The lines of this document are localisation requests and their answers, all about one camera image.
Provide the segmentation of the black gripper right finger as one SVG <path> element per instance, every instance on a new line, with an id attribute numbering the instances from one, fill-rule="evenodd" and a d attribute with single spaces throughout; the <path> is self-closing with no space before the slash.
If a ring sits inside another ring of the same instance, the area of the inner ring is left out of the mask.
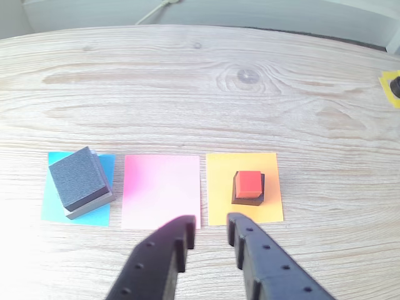
<path id="1" fill-rule="evenodd" d="M 229 213 L 227 228 L 248 299 L 334 298 L 252 219 Z"/>

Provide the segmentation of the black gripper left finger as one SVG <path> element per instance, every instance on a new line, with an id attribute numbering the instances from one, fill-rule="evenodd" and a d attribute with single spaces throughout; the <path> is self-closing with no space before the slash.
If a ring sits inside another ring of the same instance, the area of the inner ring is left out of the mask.
<path id="1" fill-rule="evenodd" d="M 106 298 L 174 299 L 195 229 L 196 217 L 186 215 L 154 231 L 133 249 Z"/>

